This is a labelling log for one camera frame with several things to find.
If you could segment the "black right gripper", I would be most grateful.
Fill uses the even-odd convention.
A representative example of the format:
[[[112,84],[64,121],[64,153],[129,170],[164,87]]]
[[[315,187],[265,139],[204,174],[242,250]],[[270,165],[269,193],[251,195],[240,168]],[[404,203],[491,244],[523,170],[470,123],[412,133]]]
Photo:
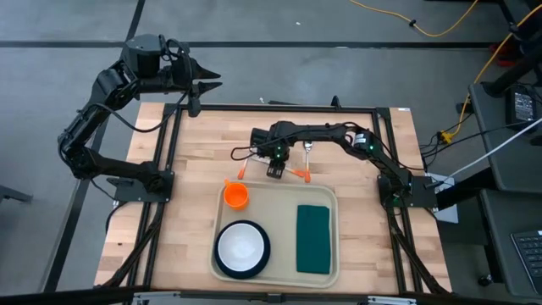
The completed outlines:
[[[270,126],[269,130],[261,132],[260,156],[273,160],[288,160],[290,156],[290,140],[296,127],[290,121],[279,121]],[[275,163],[270,160],[266,175],[280,179],[285,169],[283,161]]]

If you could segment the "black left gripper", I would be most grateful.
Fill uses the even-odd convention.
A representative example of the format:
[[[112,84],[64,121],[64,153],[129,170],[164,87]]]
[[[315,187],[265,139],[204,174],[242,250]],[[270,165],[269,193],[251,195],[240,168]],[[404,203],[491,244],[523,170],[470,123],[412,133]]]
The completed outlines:
[[[176,39],[168,39],[165,42],[165,54],[170,62],[170,79],[175,89],[189,91],[193,80],[219,79],[220,74],[203,68],[195,59],[190,56],[189,45]],[[199,95],[222,86],[222,82],[198,82],[197,91]]]

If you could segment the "orange-handled metal knife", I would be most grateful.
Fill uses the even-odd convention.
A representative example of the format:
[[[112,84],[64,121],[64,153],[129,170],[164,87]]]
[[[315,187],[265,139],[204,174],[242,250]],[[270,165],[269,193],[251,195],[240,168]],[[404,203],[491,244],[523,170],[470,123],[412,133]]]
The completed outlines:
[[[257,161],[262,164],[270,165],[270,160],[266,158],[260,158],[260,157],[251,157],[251,160]],[[297,175],[301,178],[304,178],[305,171],[298,170],[298,169],[292,169],[290,167],[285,166],[285,171],[292,173],[293,175]]]

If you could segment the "beige plastic tray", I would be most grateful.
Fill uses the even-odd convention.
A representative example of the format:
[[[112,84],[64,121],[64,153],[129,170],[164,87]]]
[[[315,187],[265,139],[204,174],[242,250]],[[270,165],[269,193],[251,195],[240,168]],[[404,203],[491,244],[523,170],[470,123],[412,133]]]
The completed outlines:
[[[248,181],[249,203],[242,210],[218,201],[213,228],[213,244],[218,233],[229,223],[246,219],[261,225],[271,242],[271,256],[266,268],[254,278],[234,280],[223,274],[210,254],[212,274],[223,281],[251,284],[328,288],[340,272],[338,203],[335,194],[325,186],[274,184]],[[324,206],[330,211],[331,265],[329,274],[296,271],[296,217],[299,205]]]

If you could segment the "orange plastic cup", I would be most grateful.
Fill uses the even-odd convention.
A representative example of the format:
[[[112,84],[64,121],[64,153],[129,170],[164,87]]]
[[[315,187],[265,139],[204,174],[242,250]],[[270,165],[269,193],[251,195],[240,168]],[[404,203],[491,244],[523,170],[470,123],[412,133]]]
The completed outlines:
[[[237,181],[224,181],[224,202],[234,210],[242,210],[249,203],[249,191],[245,184]]]

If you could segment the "dark green cloth napkin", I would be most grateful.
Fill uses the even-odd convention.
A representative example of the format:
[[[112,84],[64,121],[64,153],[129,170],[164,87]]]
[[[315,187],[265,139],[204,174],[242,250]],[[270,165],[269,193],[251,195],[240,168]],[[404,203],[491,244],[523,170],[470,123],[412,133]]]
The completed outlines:
[[[331,265],[330,211],[299,205],[296,217],[296,271],[328,275]]]

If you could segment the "white bowl with black rim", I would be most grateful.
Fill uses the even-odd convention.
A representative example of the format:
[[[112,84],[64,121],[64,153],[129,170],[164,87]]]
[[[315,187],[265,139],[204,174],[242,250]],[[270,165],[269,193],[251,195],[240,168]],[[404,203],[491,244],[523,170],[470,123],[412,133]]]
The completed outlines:
[[[266,268],[271,242],[261,225],[251,220],[236,220],[218,233],[212,254],[224,275],[234,280],[248,280]]]

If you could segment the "white paper sheet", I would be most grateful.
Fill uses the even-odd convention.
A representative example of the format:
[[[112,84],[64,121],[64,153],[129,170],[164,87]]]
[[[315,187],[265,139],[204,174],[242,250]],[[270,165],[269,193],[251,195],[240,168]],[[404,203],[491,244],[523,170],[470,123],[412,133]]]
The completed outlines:
[[[438,194],[441,191],[444,191],[448,188],[451,188],[455,185],[455,180],[453,178],[447,179],[444,175],[437,175],[435,173],[427,173],[428,177],[431,178],[432,182],[439,182],[444,181],[443,184],[437,186],[434,188],[434,193]],[[457,205],[454,204],[448,208],[431,208],[431,213],[435,217],[436,220],[450,223],[450,224],[458,224],[459,223],[459,217],[458,217],[458,211],[457,211]]]

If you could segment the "black chair base leg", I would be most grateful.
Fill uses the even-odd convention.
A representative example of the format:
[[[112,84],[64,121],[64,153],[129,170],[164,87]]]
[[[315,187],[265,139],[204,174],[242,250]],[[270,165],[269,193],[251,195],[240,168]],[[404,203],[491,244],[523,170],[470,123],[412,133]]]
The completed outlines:
[[[18,202],[30,202],[33,196],[25,194],[20,191],[16,191],[12,188],[0,185],[0,203],[3,200],[13,199]]]

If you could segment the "black power adapter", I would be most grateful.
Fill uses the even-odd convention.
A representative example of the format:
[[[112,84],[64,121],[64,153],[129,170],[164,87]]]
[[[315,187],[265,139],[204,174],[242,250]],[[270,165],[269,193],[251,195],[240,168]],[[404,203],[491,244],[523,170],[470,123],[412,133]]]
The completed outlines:
[[[538,119],[537,100],[525,86],[511,86],[505,94],[505,120],[508,129],[520,131]]]

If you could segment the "person's foot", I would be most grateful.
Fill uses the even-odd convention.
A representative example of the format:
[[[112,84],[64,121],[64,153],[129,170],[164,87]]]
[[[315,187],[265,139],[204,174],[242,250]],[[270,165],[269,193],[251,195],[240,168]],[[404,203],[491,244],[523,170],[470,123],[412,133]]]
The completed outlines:
[[[511,67],[521,58],[521,55],[518,44],[515,41],[508,41],[501,47],[495,60],[501,67]]]

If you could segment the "black stand leg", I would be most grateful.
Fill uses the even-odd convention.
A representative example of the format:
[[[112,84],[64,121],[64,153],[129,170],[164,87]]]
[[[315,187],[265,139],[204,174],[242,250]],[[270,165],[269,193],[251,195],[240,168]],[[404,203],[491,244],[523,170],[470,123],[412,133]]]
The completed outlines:
[[[542,43],[527,53],[523,59],[498,79],[485,82],[483,84],[484,91],[491,97],[499,97],[540,63],[542,63]]]

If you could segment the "black keyboard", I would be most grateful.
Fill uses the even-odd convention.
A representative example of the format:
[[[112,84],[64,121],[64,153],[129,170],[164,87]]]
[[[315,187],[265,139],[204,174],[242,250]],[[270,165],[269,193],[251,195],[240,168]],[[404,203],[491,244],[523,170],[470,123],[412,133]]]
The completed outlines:
[[[512,233],[511,237],[530,283],[542,293],[542,230]]]

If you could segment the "black aluminium table frame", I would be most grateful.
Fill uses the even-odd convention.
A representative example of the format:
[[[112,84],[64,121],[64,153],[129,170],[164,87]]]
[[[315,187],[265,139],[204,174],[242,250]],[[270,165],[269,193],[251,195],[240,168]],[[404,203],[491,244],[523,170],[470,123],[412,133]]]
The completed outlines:
[[[218,193],[225,180],[237,177],[253,128],[266,129],[279,120],[297,124],[354,122],[379,129],[402,163],[419,171],[422,158],[412,114],[406,108],[272,107],[213,105],[199,116],[183,114],[167,125],[160,164],[175,173],[174,189],[165,206],[153,262],[142,258],[130,277],[169,291],[251,291],[245,282],[217,279],[210,269]],[[290,166],[301,169],[306,152],[290,152]],[[331,294],[395,294],[398,291],[387,216],[379,204],[378,171],[352,158],[332,143],[316,144],[310,152],[312,183],[327,186],[338,199],[340,272]],[[264,164],[247,164],[244,178],[266,180]]]

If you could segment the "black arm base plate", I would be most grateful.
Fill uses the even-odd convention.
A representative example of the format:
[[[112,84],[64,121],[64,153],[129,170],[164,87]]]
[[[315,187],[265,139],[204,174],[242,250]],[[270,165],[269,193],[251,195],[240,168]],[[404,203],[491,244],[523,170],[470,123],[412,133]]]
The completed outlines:
[[[377,185],[380,203],[385,208],[436,208],[437,199],[432,184],[428,176],[411,175],[403,183],[379,175]]]
[[[173,171],[141,172],[132,177],[109,177],[116,188],[114,198],[120,202],[168,202],[171,198]]]

